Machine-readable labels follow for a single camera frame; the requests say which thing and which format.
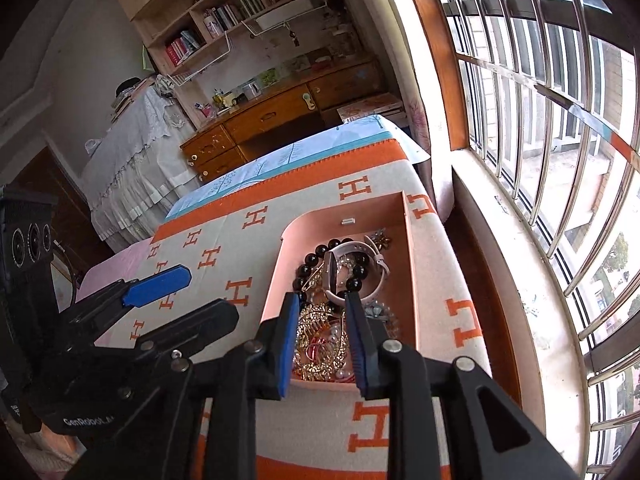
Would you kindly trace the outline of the pink jewelry box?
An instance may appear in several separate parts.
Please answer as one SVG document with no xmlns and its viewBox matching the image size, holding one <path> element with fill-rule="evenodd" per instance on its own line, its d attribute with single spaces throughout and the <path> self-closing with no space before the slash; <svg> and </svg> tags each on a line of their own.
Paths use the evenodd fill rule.
<svg viewBox="0 0 640 480">
<path fill-rule="evenodd" d="M 395 192 L 306 212 L 285 228 L 262 316 L 302 297 L 292 383 L 352 390 L 344 293 L 356 288 L 366 317 L 388 336 L 416 342 L 416 285 L 406 196 Z"/>
</svg>

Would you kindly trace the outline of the pink smart watch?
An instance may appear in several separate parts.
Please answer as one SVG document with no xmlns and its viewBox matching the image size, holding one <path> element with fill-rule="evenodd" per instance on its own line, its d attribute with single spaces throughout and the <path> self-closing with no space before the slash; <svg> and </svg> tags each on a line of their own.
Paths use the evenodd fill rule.
<svg viewBox="0 0 640 480">
<path fill-rule="evenodd" d="M 390 267 L 369 235 L 330 248 L 323 258 L 322 289 L 340 307 L 348 292 L 356 292 L 363 307 L 378 300 L 389 277 Z"/>
</svg>

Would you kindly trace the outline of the gold pearl hair clip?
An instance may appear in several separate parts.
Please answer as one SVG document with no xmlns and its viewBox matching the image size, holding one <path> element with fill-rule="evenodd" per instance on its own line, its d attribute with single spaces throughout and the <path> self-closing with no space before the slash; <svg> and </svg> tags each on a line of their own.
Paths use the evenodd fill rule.
<svg viewBox="0 0 640 480">
<path fill-rule="evenodd" d="M 392 239 L 386 234 L 384 229 L 375 231 L 371 236 L 371 240 L 380 252 L 387 250 L 390 248 L 390 244 L 392 244 Z"/>
</svg>

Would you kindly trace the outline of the blue flower brooch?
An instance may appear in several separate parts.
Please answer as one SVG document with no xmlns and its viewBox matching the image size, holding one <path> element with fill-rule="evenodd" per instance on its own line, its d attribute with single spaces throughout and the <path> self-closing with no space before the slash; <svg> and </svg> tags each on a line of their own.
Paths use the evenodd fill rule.
<svg viewBox="0 0 640 480">
<path fill-rule="evenodd" d="M 394 311 L 382 301 L 373 300 L 364 307 L 364 313 L 372 320 L 381 321 L 389 332 L 397 328 L 398 323 Z"/>
</svg>

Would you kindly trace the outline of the pink bed sheet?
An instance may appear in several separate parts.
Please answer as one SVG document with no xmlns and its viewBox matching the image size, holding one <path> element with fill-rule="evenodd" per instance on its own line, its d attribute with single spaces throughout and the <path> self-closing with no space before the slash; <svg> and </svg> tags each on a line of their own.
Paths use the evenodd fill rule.
<svg viewBox="0 0 640 480">
<path fill-rule="evenodd" d="M 131 280 L 136 275 L 140 262 L 149 252 L 150 243 L 149 238 L 140 240 L 91 268 L 82 279 L 76 299 L 84 299 L 118 280 Z"/>
</svg>

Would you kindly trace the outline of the orange H pattern blanket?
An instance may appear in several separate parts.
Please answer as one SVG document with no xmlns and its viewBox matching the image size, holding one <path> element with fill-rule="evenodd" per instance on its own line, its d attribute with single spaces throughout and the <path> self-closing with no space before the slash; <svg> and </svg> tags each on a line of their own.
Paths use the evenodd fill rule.
<svg viewBox="0 0 640 480">
<path fill-rule="evenodd" d="M 488 362 L 480 322 L 442 222 L 413 162 L 420 148 L 387 133 L 277 165 L 243 170 L 240 187 L 203 186 L 186 196 L 152 240 L 130 249 L 132 275 L 182 264 L 189 287 L 127 314 L 100 339 L 128 348 L 154 328 L 210 300 L 238 308 L 235 331 L 211 344 L 215 359 L 280 310 L 297 268 L 318 245 L 383 231 L 390 277 L 378 290 L 401 341 L 429 358 Z M 365 401 L 352 384 L 294 382 L 281 402 L 257 405 L 257 474 L 262 479 L 382 479 L 388 406 Z"/>
</svg>

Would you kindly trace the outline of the white lace covered furniture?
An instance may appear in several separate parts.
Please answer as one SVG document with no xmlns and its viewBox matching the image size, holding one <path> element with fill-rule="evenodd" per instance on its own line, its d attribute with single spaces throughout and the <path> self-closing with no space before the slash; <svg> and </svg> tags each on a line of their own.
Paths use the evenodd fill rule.
<svg viewBox="0 0 640 480">
<path fill-rule="evenodd" d="M 177 101 L 151 84 L 99 140 L 80 183 L 93 229 L 113 252 L 151 237 L 200 186 L 181 151 L 194 133 Z"/>
</svg>

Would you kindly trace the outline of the white mug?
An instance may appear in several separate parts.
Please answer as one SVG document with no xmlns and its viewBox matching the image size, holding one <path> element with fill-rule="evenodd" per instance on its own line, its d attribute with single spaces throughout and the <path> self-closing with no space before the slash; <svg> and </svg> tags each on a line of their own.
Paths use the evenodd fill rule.
<svg viewBox="0 0 640 480">
<path fill-rule="evenodd" d="M 251 79 L 244 84 L 243 93 L 249 101 L 254 100 L 262 95 L 262 87 L 255 79 Z"/>
</svg>

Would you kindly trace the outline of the wooden desk with drawers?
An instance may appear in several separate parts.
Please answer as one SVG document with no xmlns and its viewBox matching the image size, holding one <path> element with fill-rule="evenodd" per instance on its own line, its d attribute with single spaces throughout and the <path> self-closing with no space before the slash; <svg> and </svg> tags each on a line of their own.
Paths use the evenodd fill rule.
<svg viewBox="0 0 640 480">
<path fill-rule="evenodd" d="M 372 55 L 305 70 L 268 88 L 181 145 L 186 164 L 203 183 L 292 142 L 339 125 L 338 109 L 387 89 Z"/>
</svg>

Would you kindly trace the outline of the blue patterned bed sheet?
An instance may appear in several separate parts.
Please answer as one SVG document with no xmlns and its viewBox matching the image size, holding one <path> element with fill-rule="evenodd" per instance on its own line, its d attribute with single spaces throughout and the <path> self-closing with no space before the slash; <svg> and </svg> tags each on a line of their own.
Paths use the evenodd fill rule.
<svg viewBox="0 0 640 480">
<path fill-rule="evenodd" d="M 252 162 L 247 162 L 228 174 L 215 178 L 180 198 L 171 207 L 165 222 L 179 218 L 213 200 L 277 177 L 279 174 L 388 139 L 399 143 L 410 164 L 420 164 L 431 158 L 427 151 L 398 125 L 381 115 L 371 115 L 324 130 L 309 138 L 288 144 L 284 148 L 278 148 Z"/>
</svg>

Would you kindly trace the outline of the stack of books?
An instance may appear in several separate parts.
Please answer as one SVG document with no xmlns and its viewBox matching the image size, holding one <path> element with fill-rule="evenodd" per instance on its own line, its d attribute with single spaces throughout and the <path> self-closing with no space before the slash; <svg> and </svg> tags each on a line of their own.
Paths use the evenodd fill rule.
<svg viewBox="0 0 640 480">
<path fill-rule="evenodd" d="M 404 103 L 391 93 L 369 96 L 355 103 L 339 107 L 337 114 L 343 124 L 371 115 L 381 115 L 400 128 L 408 126 Z"/>
</svg>

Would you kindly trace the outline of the beige curtain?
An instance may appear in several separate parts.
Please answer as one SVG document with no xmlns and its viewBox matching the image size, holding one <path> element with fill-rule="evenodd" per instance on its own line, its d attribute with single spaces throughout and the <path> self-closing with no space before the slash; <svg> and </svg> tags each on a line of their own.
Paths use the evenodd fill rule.
<svg viewBox="0 0 640 480">
<path fill-rule="evenodd" d="M 430 158 L 424 185 L 439 218 L 454 209 L 449 131 L 433 50 L 413 0 L 363 0 L 380 34 L 404 101 L 413 139 Z"/>
</svg>

